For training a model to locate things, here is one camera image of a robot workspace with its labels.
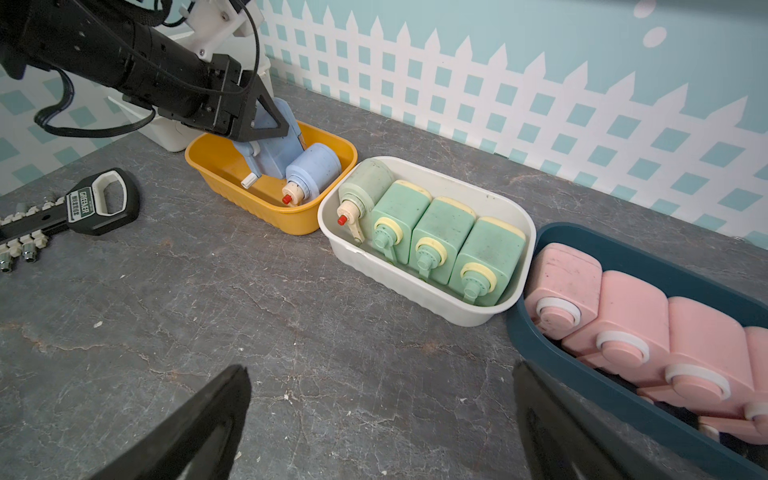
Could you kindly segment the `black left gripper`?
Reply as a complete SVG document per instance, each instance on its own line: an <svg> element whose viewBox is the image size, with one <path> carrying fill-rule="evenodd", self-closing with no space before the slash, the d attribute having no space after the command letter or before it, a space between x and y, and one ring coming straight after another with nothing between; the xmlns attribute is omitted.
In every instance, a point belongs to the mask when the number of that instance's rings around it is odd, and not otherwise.
<svg viewBox="0 0 768 480"><path fill-rule="evenodd" d="M164 34L135 26L122 93L187 126L237 142L283 138L289 123L261 78L227 54L201 60Z"/></svg>

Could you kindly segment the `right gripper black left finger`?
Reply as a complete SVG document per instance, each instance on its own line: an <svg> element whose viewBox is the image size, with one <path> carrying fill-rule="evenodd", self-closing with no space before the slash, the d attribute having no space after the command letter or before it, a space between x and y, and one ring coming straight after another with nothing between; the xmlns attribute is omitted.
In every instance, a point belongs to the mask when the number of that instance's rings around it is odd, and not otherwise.
<svg viewBox="0 0 768 480"><path fill-rule="evenodd" d="M228 366L94 479L227 479L250 405L243 365Z"/></svg>

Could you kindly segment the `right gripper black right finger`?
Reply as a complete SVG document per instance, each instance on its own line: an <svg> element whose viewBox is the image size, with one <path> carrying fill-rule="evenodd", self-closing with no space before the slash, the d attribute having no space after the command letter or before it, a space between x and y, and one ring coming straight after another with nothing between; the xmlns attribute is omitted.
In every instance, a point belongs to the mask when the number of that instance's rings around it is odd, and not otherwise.
<svg viewBox="0 0 768 480"><path fill-rule="evenodd" d="M671 479L538 367L513 372L517 422L534 479Z"/></svg>

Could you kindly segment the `blue sharpener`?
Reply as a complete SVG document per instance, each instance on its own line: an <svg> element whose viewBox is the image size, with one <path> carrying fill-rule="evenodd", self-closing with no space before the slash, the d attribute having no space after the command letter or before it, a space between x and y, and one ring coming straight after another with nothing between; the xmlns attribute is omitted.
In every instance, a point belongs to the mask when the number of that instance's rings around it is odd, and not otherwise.
<svg viewBox="0 0 768 480"><path fill-rule="evenodd" d="M275 98L274 103L289 125L286 136L252 142L233 141L234 148L250 169L250 173L241 180L244 189L250 188L264 175L284 179L288 165L305 150L301 129L289 104L281 98Z"/></svg>
<svg viewBox="0 0 768 480"><path fill-rule="evenodd" d="M332 149L322 143L312 144L287 167L282 202L300 206L316 199L341 172L341 162Z"/></svg>

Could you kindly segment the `yellow plastic storage tub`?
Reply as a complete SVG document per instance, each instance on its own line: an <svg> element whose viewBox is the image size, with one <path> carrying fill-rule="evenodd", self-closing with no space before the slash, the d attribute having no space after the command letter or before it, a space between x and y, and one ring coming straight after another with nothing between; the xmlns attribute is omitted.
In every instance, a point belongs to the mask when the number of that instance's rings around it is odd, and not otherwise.
<svg viewBox="0 0 768 480"><path fill-rule="evenodd" d="M318 210L322 200L355 168L358 152L344 138L302 121L298 125L306 144L322 143L330 147L342 167L337 179L317 198L301 206L289 207L282 203L284 179L263 176L249 189L244 189L241 181L250 169L229 140L205 133L190 143L185 158L217 194L286 234L307 235L319 228Z"/></svg>

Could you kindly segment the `pink sharpener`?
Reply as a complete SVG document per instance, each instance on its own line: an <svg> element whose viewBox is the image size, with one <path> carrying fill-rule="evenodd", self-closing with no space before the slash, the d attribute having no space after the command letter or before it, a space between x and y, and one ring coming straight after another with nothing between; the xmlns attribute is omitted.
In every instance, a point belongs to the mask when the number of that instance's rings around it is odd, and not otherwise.
<svg viewBox="0 0 768 480"><path fill-rule="evenodd" d="M593 256L562 243L546 245L533 261L524 292L533 324L561 340L595 320L602 275Z"/></svg>
<svg viewBox="0 0 768 480"><path fill-rule="evenodd" d="M664 381L637 394L698 415L738 418L737 401L754 390L744 327L701 302L672 297L669 334Z"/></svg>
<svg viewBox="0 0 768 480"><path fill-rule="evenodd" d="M721 434L729 434L752 445L767 444L767 329L745 327L747 351L752 369L754 390L737 401L738 418L701 416L698 430L719 442Z"/></svg>
<svg viewBox="0 0 768 480"><path fill-rule="evenodd" d="M670 354L667 296L644 280L605 271L596 319L566 336L561 347L637 387L660 384Z"/></svg>

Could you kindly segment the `pale green round sharpener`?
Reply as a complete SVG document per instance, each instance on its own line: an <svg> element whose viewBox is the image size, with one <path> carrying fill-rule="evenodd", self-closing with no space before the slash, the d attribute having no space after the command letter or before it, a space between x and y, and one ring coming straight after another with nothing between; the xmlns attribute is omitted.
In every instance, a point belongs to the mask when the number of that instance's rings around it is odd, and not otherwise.
<svg viewBox="0 0 768 480"><path fill-rule="evenodd" d="M365 241L363 219L373 211L394 181L394 175L384 163L370 159L360 163L340 185L337 223L347 227L357 243Z"/></svg>

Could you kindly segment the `dark teal storage tub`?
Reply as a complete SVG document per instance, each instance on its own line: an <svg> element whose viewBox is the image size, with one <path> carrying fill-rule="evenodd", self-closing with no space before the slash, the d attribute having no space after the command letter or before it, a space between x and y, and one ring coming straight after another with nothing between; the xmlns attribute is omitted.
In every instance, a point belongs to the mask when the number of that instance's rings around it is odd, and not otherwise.
<svg viewBox="0 0 768 480"><path fill-rule="evenodd" d="M569 222L543 226L538 230L534 252L539 253L551 243L581 250L604 268L647 281L668 296L707 304L744 326L767 325L766 303L585 226ZM507 330L513 346L529 365L542 369L710 475L720 479L767 477L767 470L760 464L706 438L678 417L640 399L626 382L581 364L545 339L521 300L507 311Z"/></svg>

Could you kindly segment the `white plastic storage tub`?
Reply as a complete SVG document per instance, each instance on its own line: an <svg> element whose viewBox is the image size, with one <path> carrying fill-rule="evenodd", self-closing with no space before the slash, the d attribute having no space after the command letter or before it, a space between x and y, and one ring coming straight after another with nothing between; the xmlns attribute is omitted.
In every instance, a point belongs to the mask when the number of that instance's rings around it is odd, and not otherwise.
<svg viewBox="0 0 768 480"><path fill-rule="evenodd" d="M393 156L378 156L376 159L386 165L397 179L410 181L437 196L459 200L479 214L497 218L519 228L527 237L526 247L498 303L487 307L469 305L447 288L425 282L418 278L413 270L388 262L384 256L376 253L370 244L356 242L349 229L337 223L336 210L340 206L338 190L349 179L344 177L331 188L318 210L320 229L329 239L336 257L342 263L454 325L480 326L493 316L513 308L523 295L537 241L537 229L528 212L501 194L407 160Z"/></svg>

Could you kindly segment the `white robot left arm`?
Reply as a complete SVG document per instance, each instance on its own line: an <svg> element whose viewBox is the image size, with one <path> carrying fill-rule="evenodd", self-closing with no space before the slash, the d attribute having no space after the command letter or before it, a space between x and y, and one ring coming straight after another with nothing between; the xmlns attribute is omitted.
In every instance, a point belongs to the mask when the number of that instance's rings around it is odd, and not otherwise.
<svg viewBox="0 0 768 480"><path fill-rule="evenodd" d="M230 36L256 35L262 21L250 1L193 1L183 20L192 36L180 44L158 31L171 4L152 10L125 1L4 1L1 64L20 80L27 67L55 71L60 100L34 122L70 138L109 138L148 126L157 116L237 142L287 136L289 123L258 75L217 52ZM73 102L72 75L120 92L148 116L126 125L57 127Z"/></svg>

